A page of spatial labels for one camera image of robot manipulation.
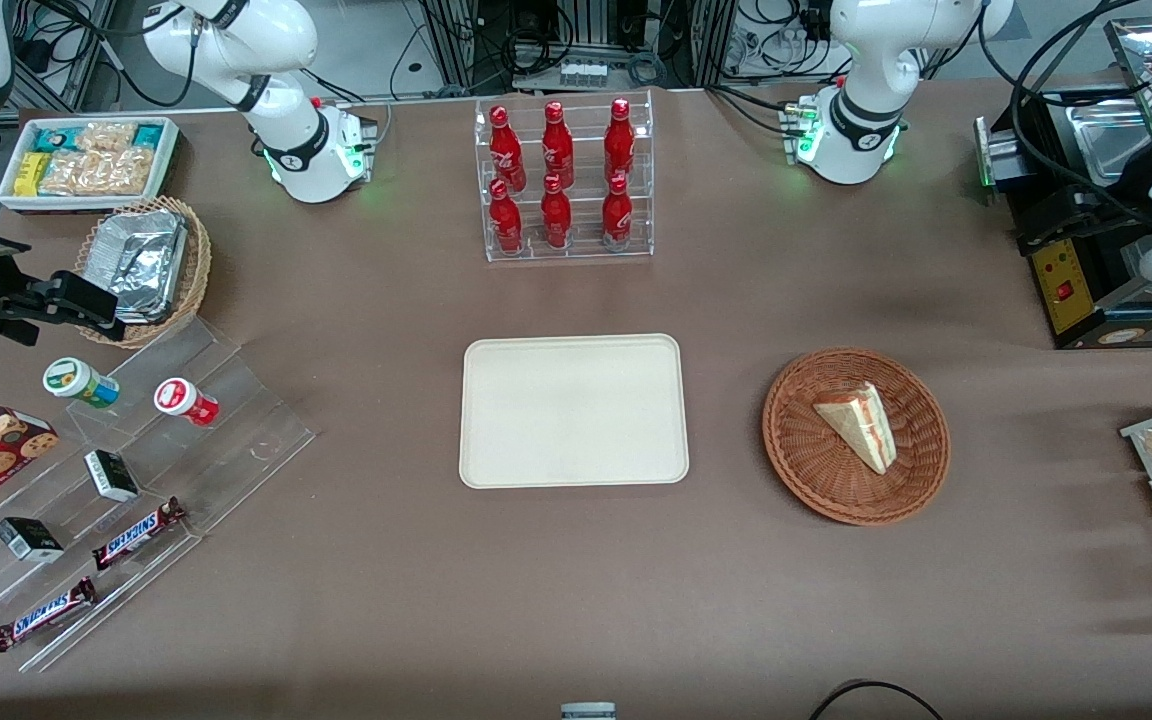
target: brown wicker basket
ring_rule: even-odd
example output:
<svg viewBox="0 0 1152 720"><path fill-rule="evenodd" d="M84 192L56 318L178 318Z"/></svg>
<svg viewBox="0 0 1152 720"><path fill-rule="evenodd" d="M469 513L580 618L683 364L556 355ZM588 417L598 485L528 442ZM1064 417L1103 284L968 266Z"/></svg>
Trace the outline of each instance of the brown wicker basket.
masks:
<svg viewBox="0 0 1152 720"><path fill-rule="evenodd" d="M882 396L896 461L874 473L812 407L820 393L870 381ZM794 495L827 518L884 525L922 510L950 468L950 430L932 392L890 357L855 347L804 355L781 370L763 407L763 441Z"/></svg>
<svg viewBox="0 0 1152 720"><path fill-rule="evenodd" d="M152 200L136 202L136 204L128 205L127 209L115 210L108 217L120 213L147 213L150 210L172 210L174 213L183 215L189 222L189 236L185 241L184 259L180 262L180 279L172 314L168 314L168 319L164 323L157 325L127 325L123 340L118 342L101 338L86 328L78 328L78 332L83 333L83 338L90 341L137 350L179 323L180 319L196 313L198 306L202 305L202 296L207 291L207 273L211 271L211 240L207 237L207 228L202 227L202 222L198 222L198 215L195 214L195 211L174 197L156 197ZM78 251L78 260L74 263L74 272L78 274L82 274L84 266L88 265L88 252L91 252L92 249L92 237L96 237L94 227L88 233L88 242L83 243L83 248Z"/></svg>

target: table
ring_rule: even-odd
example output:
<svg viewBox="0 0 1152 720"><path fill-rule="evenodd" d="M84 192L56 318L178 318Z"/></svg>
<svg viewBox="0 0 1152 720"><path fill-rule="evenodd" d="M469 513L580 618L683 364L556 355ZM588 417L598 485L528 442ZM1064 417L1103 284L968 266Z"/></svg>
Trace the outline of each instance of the table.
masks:
<svg viewBox="0 0 1152 720"><path fill-rule="evenodd" d="M858 676L947 717L1152 717L1152 497L1116 432L1152 416L1152 351L1049 349L975 169L972 119L1005 99L925 83L890 165L834 187L712 97L657 92L655 258L578 268L484 260L472 103L397 108L376 182L323 206L270 182L237 114L177 115L170 190L215 243L202 313L323 434L51 670L0 662L0 717L796 719ZM46 273L91 222L0 233ZM682 348L681 483L462 486L471 342L636 332ZM945 409L950 475L904 523L820 518L764 456L772 378L832 344ZM123 356L0 343L1 404L58 414L38 378L69 353Z"/></svg>

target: sandwich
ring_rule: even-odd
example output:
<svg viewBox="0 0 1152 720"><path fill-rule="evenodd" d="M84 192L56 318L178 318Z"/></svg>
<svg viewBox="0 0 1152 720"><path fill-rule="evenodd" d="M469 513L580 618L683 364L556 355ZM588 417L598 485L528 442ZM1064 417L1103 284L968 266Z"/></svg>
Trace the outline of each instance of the sandwich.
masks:
<svg viewBox="0 0 1152 720"><path fill-rule="evenodd" d="M877 473L886 473L896 461L896 441L892 439L882 399L878 397L878 388L872 382L861 382L854 389L820 393L813 407L844 439L847 447Z"/></svg>

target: clear acrylic display stand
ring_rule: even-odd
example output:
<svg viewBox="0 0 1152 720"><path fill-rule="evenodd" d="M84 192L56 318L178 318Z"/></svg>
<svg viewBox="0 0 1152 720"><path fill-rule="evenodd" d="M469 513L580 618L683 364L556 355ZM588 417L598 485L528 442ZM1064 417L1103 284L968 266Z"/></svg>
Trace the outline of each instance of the clear acrylic display stand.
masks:
<svg viewBox="0 0 1152 720"><path fill-rule="evenodd" d="M65 546L59 560L37 564L15 559L0 539L0 626L69 591L83 575L91 575L100 597L94 607L74 611L9 650L6 657L22 673L51 666L314 439L252 374L238 348L197 318L156 338L109 377L119 381L118 402L103 410L69 404L52 423L61 442L41 457L52 462L50 468L20 487L9 480L0 488L0 520L41 520ZM152 393L170 377L183 377L215 397L220 415L210 427L156 410ZM123 456L141 497L120 503L97 495L83 462L93 448ZM179 498L185 520L97 574L91 552L169 497Z"/></svg>
<svg viewBox="0 0 1152 720"><path fill-rule="evenodd" d="M612 120L612 100L617 97L630 101L630 124L634 126L634 172L628 179L634 215L630 241L626 249L613 252L602 245L602 200L607 197L602 136L607 135ZM567 197L573 205L573 237L564 250L553 249L545 242L540 215L540 199L545 195L545 162L540 150L540 137L545 132L545 100L532 96L498 97L490 101L479 100L475 106L473 149L479 165L479 204L483 206L483 237L488 260L616 259L652 255L655 250L652 94L564 96L562 104L576 154L576 182L567 188ZM522 143L522 167L526 170L526 188L513 196L522 213L522 252L518 255L500 251L488 213L492 204L488 182L495 176L488 109L495 105L503 105L509 111L509 124Z"/></svg>

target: coca-cola bottle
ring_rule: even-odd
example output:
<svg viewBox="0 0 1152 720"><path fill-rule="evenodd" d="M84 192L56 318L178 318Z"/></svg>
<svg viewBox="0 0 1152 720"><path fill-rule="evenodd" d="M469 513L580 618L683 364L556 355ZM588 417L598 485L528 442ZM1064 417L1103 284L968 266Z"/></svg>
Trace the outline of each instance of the coca-cola bottle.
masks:
<svg viewBox="0 0 1152 720"><path fill-rule="evenodd" d="M571 240L573 205L563 192L558 173L545 176L545 197L540 199L540 214L545 218L545 242L554 250L563 250Z"/></svg>
<svg viewBox="0 0 1152 720"><path fill-rule="evenodd" d="M522 192L526 187L526 173L522 169L522 145L509 127L509 113L495 105L488 118L492 119L492 164L497 176L506 182L509 191Z"/></svg>
<svg viewBox="0 0 1152 720"><path fill-rule="evenodd" d="M563 121L563 104L545 104L545 135L540 137L545 152L545 172L558 175L563 188L576 182L576 154L573 151L573 131Z"/></svg>
<svg viewBox="0 0 1152 720"><path fill-rule="evenodd" d="M518 214L518 205L509 197L509 188L502 179L492 179L488 191L492 194L488 214L492 217L492 232L495 233L500 252L517 255L522 252L522 215Z"/></svg>
<svg viewBox="0 0 1152 720"><path fill-rule="evenodd" d="M634 202L626 195L630 185L624 173L616 173L607 183L611 192L602 200L602 244L612 252L626 250L630 242L630 214Z"/></svg>
<svg viewBox="0 0 1152 720"><path fill-rule="evenodd" d="M604 165L607 182L612 182L616 173L630 177L634 170L634 127L630 127L630 101L623 97L612 100L612 123L602 137L602 151L607 158Z"/></svg>

